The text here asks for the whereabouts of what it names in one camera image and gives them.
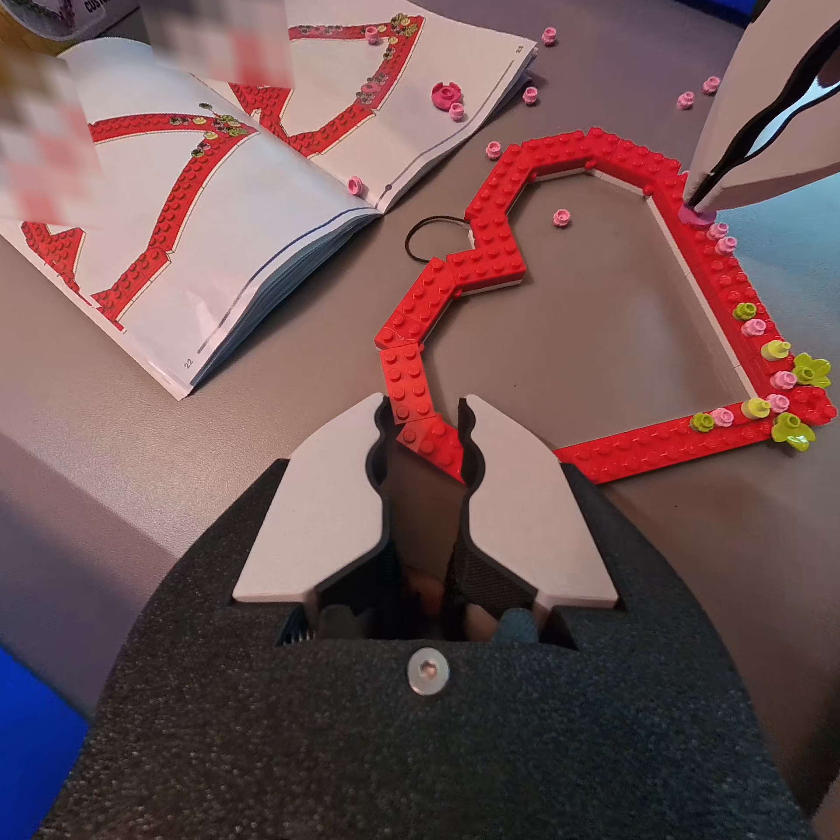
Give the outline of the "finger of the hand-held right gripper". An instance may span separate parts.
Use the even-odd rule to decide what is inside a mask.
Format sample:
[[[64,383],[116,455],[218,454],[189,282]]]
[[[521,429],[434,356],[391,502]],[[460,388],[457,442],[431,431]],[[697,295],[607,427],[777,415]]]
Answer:
[[[759,203],[838,172],[838,78],[788,80],[766,103],[726,79],[706,125],[706,212]]]
[[[743,207],[839,172],[839,2],[758,3],[686,180],[689,207]]]

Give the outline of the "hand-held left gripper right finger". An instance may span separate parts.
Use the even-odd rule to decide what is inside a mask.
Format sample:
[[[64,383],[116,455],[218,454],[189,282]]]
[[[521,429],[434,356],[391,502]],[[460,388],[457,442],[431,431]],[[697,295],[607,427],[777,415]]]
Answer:
[[[460,400],[470,550],[543,610],[613,608],[618,593],[560,461],[481,397]]]

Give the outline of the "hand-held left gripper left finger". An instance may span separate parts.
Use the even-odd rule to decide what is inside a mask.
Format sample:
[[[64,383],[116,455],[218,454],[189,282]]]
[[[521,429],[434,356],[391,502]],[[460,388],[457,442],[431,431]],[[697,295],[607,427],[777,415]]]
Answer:
[[[384,548],[385,503],[371,457],[385,441],[373,393],[293,452],[233,590],[238,603],[313,605]]]

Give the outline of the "red brick heart frame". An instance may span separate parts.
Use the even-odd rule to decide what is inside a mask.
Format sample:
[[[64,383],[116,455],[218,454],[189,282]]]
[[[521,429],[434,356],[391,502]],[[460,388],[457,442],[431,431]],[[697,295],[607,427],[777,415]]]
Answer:
[[[765,399],[771,393],[788,396],[789,413],[814,433],[831,423],[838,410],[830,400],[830,386],[797,385],[774,392],[771,375],[792,371],[793,359],[800,353],[791,346],[791,354],[782,361],[762,357],[765,343],[784,338],[736,256],[716,255],[707,229],[678,220],[687,180],[679,169],[677,160],[597,127],[511,144],[503,150],[461,219],[468,226],[472,248],[432,258],[374,339],[399,428],[398,442],[452,479],[463,481],[464,448],[457,429],[434,410],[422,361],[424,340],[453,301],[515,286],[524,278],[526,266],[508,217],[513,204],[534,182],[580,173],[644,198],[747,395],[725,405],[734,414],[730,427],[701,434],[690,427],[692,416],[684,416],[555,449],[559,461],[578,467],[598,485],[756,443],[774,443],[771,428],[776,415],[750,421],[740,410],[744,401]],[[741,301],[756,305],[757,319],[767,323],[763,336],[742,334],[743,322],[732,316]]]

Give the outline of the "grey desk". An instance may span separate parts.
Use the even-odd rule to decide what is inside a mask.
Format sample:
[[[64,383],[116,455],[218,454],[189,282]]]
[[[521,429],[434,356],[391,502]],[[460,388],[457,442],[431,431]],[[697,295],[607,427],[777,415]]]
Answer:
[[[173,564],[273,462],[382,388],[374,336],[421,269],[404,237],[461,216],[490,140],[592,126],[690,163],[740,27],[678,2],[420,2],[541,49],[541,100],[485,124],[355,235],[178,402],[2,240],[2,645],[92,713]],[[567,228],[552,215],[571,213]],[[530,187],[528,274],[444,314],[423,353],[452,424],[475,393],[552,446],[722,404],[723,353],[644,200],[596,177]],[[838,836],[838,419],[807,453],[771,444],[618,481],[605,494],[671,562],[729,647],[777,762]]]

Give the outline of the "instruction booklet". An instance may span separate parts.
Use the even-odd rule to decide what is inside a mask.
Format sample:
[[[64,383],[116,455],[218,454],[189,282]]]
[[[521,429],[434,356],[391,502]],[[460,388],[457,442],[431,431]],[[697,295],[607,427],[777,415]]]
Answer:
[[[71,47],[114,182],[106,217],[2,220],[2,237],[177,399],[474,134],[539,48],[411,2],[287,2],[287,15],[294,88],[199,80],[131,38]],[[460,86],[462,122],[434,107],[441,81]]]

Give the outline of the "white product box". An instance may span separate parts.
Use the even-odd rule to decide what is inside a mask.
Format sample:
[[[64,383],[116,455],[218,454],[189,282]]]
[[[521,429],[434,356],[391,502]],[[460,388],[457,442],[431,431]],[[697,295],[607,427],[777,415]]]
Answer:
[[[140,6],[138,1],[2,1],[30,32],[57,42],[95,38]]]

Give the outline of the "yellow carton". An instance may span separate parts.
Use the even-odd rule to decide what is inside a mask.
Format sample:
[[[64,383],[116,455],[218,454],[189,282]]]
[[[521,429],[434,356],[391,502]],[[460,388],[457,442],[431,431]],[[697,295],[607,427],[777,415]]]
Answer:
[[[67,48],[67,45],[37,35],[19,23],[4,7],[1,7],[1,47],[46,56],[59,56]]]

